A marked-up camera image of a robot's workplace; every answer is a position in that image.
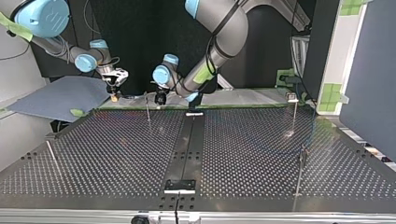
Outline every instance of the metal bracket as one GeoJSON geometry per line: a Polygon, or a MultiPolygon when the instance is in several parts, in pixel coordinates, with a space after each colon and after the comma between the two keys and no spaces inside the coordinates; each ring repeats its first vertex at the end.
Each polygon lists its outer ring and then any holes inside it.
{"type": "Polygon", "coordinates": [[[296,0],[246,0],[241,4],[241,7],[246,13],[257,6],[273,7],[290,23],[293,21],[294,16],[293,26],[298,31],[303,31],[311,20],[309,20],[300,5],[297,6],[296,13],[294,13],[296,4],[298,4],[296,0]]]}
{"type": "Polygon", "coordinates": [[[344,105],[349,104],[349,97],[345,96],[344,94],[341,94],[341,99],[340,102],[344,105]]]}
{"type": "Polygon", "coordinates": [[[165,194],[195,194],[195,180],[167,180],[165,194]]]}

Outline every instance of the black cable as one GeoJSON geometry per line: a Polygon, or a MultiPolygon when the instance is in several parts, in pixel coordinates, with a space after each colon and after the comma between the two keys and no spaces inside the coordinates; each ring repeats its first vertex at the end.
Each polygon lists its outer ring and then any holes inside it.
{"type": "Polygon", "coordinates": [[[178,209],[178,202],[180,200],[180,193],[177,195],[177,201],[176,201],[176,207],[175,207],[175,221],[176,224],[178,224],[178,213],[177,213],[177,209],[178,209]]]}
{"type": "Polygon", "coordinates": [[[78,37],[77,37],[77,32],[76,32],[76,25],[75,25],[75,23],[74,23],[74,16],[73,16],[72,8],[71,8],[71,6],[70,6],[69,0],[67,0],[66,2],[67,2],[67,5],[69,5],[70,18],[71,18],[71,21],[72,21],[72,27],[73,27],[74,37],[75,37],[75,39],[76,39],[76,46],[79,47],[78,37]]]}
{"type": "Polygon", "coordinates": [[[25,54],[25,53],[27,52],[27,50],[28,50],[29,48],[30,48],[30,44],[28,43],[28,44],[27,44],[27,48],[26,48],[26,50],[25,50],[24,52],[22,52],[22,53],[20,53],[20,54],[17,54],[17,55],[14,55],[14,56],[11,56],[11,57],[0,58],[0,61],[6,61],[6,60],[10,60],[10,59],[15,59],[15,58],[21,57],[23,54],[25,54]]]}
{"type": "Polygon", "coordinates": [[[295,66],[296,66],[297,76],[300,78],[301,83],[303,84],[303,87],[304,87],[304,89],[305,89],[305,91],[306,91],[306,94],[311,98],[311,101],[312,101],[312,103],[313,103],[314,106],[315,106],[315,108],[313,109],[313,113],[312,113],[311,134],[309,134],[308,139],[306,139],[306,141],[305,141],[305,146],[306,146],[306,147],[311,147],[311,143],[312,143],[312,139],[313,139],[313,136],[314,136],[315,127],[316,127],[316,125],[315,125],[315,115],[317,114],[318,105],[317,105],[317,103],[315,102],[315,99],[314,99],[314,98],[312,97],[312,95],[309,93],[308,88],[307,88],[307,87],[305,86],[305,84],[304,84],[303,78],[302,78],[302,76],[301,76],[301,74],[300,74],[300,71],[299,71],[299,69],[298,69],[297,61],[296,61],[296,58],[295,58],[295,55],[294,55],[295,52],[294,52],[294,47],[293,47],[293,40],[292,40],[292,38],[293,38],[294,19],[295,19],[296,13],[297,13],[297,6],[298,6],[298,0],[296,0],[296,4],[295,4],[294,10],[293,10],[293,16],[292,16],[292,19],[291,19],[290,48],[291,48],[291,57],[292,57],[292,59],[293,59],[293,61],[294,61],[294,64],[295,64],[295,66]]]}
{"type": "Polygon", "coordinates": [[[306,91],[306,94],[309,96],[309,98],[311,98],[312,103],[315,105],[315,107],[317,107],[317,103],[315,102],[315,99],[312,97],[311,93],[309,92],[308,88],[305,86],[305,83],[303,81],[303,77],[300,74],[300,71],[298,69],[297,66],[297,60],[294,56],[295,52],[294,52],[294,47],[293,47],[293,29],[294,29],[294,20],[296,17],[296,13],[297,13],[297,7],[298,7],[298,0],[296,0],[296,4],[294,6],[294,10],[293,10],[293,16],[291,18],[291,29],[290,29],[290,49],[291,49],[291,58],[293,59],[294,64],[296,65],[296,71],[297,71],[297,77],[301,80],[301,83],[303,84],[303,87],[306,91]]]}

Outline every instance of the gray cloth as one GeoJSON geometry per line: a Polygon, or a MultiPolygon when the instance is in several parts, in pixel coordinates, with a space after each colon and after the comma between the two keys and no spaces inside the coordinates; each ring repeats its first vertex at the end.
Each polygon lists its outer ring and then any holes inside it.
{"type": "Polygon", "coordinates": [[[63,77],[18,100],[7,109],[21,114],[73,122],[71,109],[88,113],[107,98],[106,83],[89,77],[63,77]]]}

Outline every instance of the metal strip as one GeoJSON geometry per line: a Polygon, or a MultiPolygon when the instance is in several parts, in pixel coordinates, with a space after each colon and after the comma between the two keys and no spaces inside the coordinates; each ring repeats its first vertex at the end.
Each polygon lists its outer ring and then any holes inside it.
{"type": "Polygon", "coordinates": [[[204,128],[205,115],[194,117],[191,130],[191,139],[186,153],[186,163],[183,170],[182,180],[195,181],[195,193],[180,196],[178,210],[193,211],[195,202],[200,198],[200,186],[202,178],[202,156],[204,151],[204,128]]]}
{"type": "MultiPolygon", "coordinates": [[[[194,123],[194,117],[185,116],[184,126],[180,129],[179,137],[175,145],[173,156],[169,163],[169,167],[166,171],[166,175],[163,179],[162,188],[165,189],[166,182],[168,180],[181,180],[186,164],[186,155],[189,149],[189,143],[191,140],[191,131],[194,123]]],[[[175,210],[177,206],[177,200],[179,198],[175,194],[165,194],[165,190],[161,196],[160,210],[175,210]]]]}

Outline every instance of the cable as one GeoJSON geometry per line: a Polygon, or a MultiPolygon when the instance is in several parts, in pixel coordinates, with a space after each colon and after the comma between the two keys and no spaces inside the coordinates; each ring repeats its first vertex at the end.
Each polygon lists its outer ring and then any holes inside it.
{"type": "Polygon", "coordinates": [[[176,207],[175,207],[175,221],[176,224],[178,224],[178,213],[177,213],[177,208],[178,208],[178,201],[180,200],[180,193],[177,195],[177,201],[176,201],[176,207]]]}
{"type": "Polygon", "coordinates": [[[69,43],[67,41],[65,41],[64,38],[61,37],[60,35],[54,37],[53,39],[57,39],[57,40],[59,40],[61,42],[61,44],[62,44],[61,51],[59,53],[52,53],[52,52],[49,52],[49,51],[46,50],[46,52],[50,56],[55,57],[55,58],[60,58],[60,57],[62,57],[62,56],[64,56],[66,54],[66,61],[67,61],[67,64],[69,64],[70,63],[70,57],[71,57],[69,43]]]}
{"type": "Polygon", "coordinates": [[[17,54],[17,55],[14,55],[14,56],[11,56],[11,57],[0,58],[0,61],[6,61],[6,60],[10,60],[10,59],[15,59],[15,58],[21,57],[22,55],[24,55],[27,52],[27,50],[29,48],[30,48],[30,44],[27,44],[27,48],[26,48],[26,50],[24,52],[22,52],[20,54],[17,54]]]}
{"type": "Polygon", "coordinates": [[[83,11],[85,24],[87,25],[87,27],[88,27],[92,32],[95,32],[95,33],[97,33],[97,34],[100,34],[99,31],[95,31],[95,30],[88,24],[88,21],[87,21],[87,6],[88,6],[89,3],[90,3],[90,0],[87,0],[87,1],[85,2],[84,11],[83,11]]]}
{"type": "MultiPolygon", "coordinates": [[[[292,16],[292,19],[291,19],[290,49],[291,49],[291,58],[293,59],[293,62],[294,62],[294,64],[295,64],[295,66],[296,66],[297,76],[300,78],[301,83],[303,84],[303,87],[304,87],[304,89],[305,89],[305,91],[306,91],[306,94],[311,98],[311,101],[312,101],[312,103],[313,103],[314,106],[315,106],[314,109],[313,109],[313,113],[312,113],[311,134],[309,134],[308,139],[306,139],[306,141],[305,141],[305,146],[306,146],[307,148],[310,148],[310,147],[311,147],[311,143],[312,143],[312,139],[313,139],[313,136],[314,136],[314,132],[315,132],[315,129],[316,129],[315,115],[317,114],[316,111],[317,111],[318,105],[317,105],[317,103],[315,102],[315,100],[314,100],[314,98],[312,97],[312,95],[309,93],[308,88],[307,88],[307,87],[305,86],[305,84],[304,84],[303,77],[301,76],[301,73],[300,73],[300,71],[299,71],[299,69],[298,69],[297,61],[296,61],[296,58],[295,58],[295,55],[294,55],[295,52],[294,52],[294,47],[293,47],[293,40],[292,40],[292,38],[293,38],[293,28],[294,28],[294,25],[293,25],[293,24],[294,24],[294,19],[295,19],[296,13],[297,13],[297,6],[298,6],[298,0],[296,0],[296,4],[295,4],[294,10],[293,10],[293,16],[292,16]]],[[[298,94],[298,84],[296,85],[296,93],[298,94]]]]}
{"type": "Polygon", "coordinates": [[[315,102],[314,98],[312,97],[311,93],[309,92],[308,88],[305,86],[304,81],[303,81],[303,77],[298,69],[297,66],[297,60],[294,56],[295,52],[294,52],[294,47],[293,47],[293,28],[294,28],[294,20],[296,17],[296,13],[297,13],[297,7],[298,7],[298,0],[296,0],[296,4],[294,6],[294,10],[293,10],[293,16],[291,19],[291,29],[290,29],[290,49],[291,49],[291,58],[293,59],[294,64],[296,64],[296,71],[297,71],[297,77],[301,80],[301,83],[303,84],[303,87],[306,91],[306,94],[309,96],[309,98],[311,98],[312,103],[315,105],[315,108],[317,107],[317,103],[315,102]]]}
{"type": "MultiPolygon", "coordinates": [[[[69,0],[67,0],[66,2],[67,2],[67,5],[69,5],[69,8],[71,8],[69,0]]],[[[71,9],[69,9],[69,10],[70,10],[70,17],[71,17],[71,21],[72,21],[73,33],[74,33],[74,37],[76,39],[76,46],[79,47],[78,38],[77,38],[77,32],[76,32],[76,25],[74,23],[73,12],[72,12],[71,9]]]]}

